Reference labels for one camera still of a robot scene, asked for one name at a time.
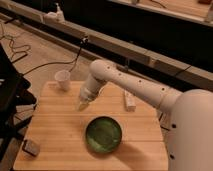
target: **wooden cutting board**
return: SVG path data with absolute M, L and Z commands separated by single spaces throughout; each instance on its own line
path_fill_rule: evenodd
M 78 111 L 82 82 L 71 82 L 63 92 L 55 82 L 44 86 L 25 139 L 40 145 L 37 157 L 21 149 L 14 163 L 16 171 L 167 171 L 168 159 L 156 111 L 136 98 L 135 112 L 124 107 L 123 90 L 108 83 L 91 105 Z M 122 128 L 122 142 L 107 155 L 88 150 L 84 132 L 98 116 L 110 116 Z

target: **small white object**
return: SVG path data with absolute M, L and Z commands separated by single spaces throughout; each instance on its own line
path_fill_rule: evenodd
M 2 85 L 3 82 L 4 82 L 4 79 L 0 79 L 0 85 Z
M 134 96 L 130 92 L 124 90 L 124 99 L 125 99 L 126 110 L 128 112 L 134 112 L 136 109 Z
M 48 12 L 47 14 L 44 15 L 46 18 L 50 18 L 53 20 L 57 20 L 58 19 L 58 15 L 55 12 Z
M 70 72 L 67 70 L 58 71 L 55 74 L 55 80 L 58 82 L 60 88 L 64 91 L 70 89 Z
M 63 23 L 63 22 L 65 22 L 64 13 L 63 13 L 63 11 L 61 10 L 59 4 L 58 4 L 58 3 L 55 3 L 55 4 L 56 4 L 56 6 L 57 6 L 57 12 L 56 12 L 56 14 L 57 14 L 57 19 L 58 19 L 59 22 Z

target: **small box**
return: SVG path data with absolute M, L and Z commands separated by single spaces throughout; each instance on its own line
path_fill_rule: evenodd
M 124 90 L 125 107 L 128 112 L 134 112 L 136 109 L 135 98 L 128 91 Z
M 40 152 L 40 146 L 32 140 L 24 140 L 22 150 L 29 153 L 32 156 L 37 156 Z

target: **floor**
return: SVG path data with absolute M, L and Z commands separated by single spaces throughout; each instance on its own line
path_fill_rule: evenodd
M 14 38 L 15 46 L 21 46 L 25 44 L 31 46 L 31 49 L 28 51 L 27 57 L 15 63 L 15 67 L 21 73 L 26 73 L 30 69 L 47 62 L 71 61 L 76 57 L 76 53 L 64 49 L 59 45 L 56 45 L 50 41 L 45 40 L 42 37 L 35 35 L 32 32 L 27 31 L 23 26 L 19 27 L 11 23 L 5 25 L 3 23 L 4 20 L 2 19 L 0 19 L 0 22 L 2 23 L 2 26 L 4 28 L 5 35 L 17 37 Z M 12 52 L 9 48 L 9 43 L 9 40 L 1 40 L 1 44 L 10 57 L 12 55 Z M 21 54 L 15 55 L 13 60 L 17 59 L 20 55 Z M 90 63 L 90 59 L 80 56 L 75 69 L 71 72 L 71 80 L 85 80 L 89 71 Z M 49 80 L 54 80 L 54 74 L 57 71 L 62 69 L 70 69 L 71 67 L 71 65 L 48 65 L 27 74 L 25 77 L 31 82 L 31 87 L 29 90 L 39 99 L 44 83 Z M 26 114 L 29 115 L 32 113 L 32 111 L 28 111 L 27 113 L 22 112 L 23 110 L 25 110 L 23 107 L 18 109 L 19 113 L 17 117 L 19 119 L 26 117 Z M 168 121 L 166 120 L 167 118 L 163 117 L 162 122 L 168 123 Z M 167 137 L 166 131 L 162 131 L 164 136 Z M 21 142 L 17 140 L 13 140 L 10 143 L 7 153 L 0 163 L 0 171 L 8 171 L 10 170 L 10 168 L 12 168 L 20 144 Z

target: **electrical outlet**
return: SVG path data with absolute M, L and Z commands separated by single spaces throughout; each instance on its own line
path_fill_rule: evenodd
M 84 41 L 84 40 L 87 40 L 87 42 L 90 41 L 90 35 L 89 35 L 88 33 L 85 33 L 85 34 L 84 34 L 83 41 Z

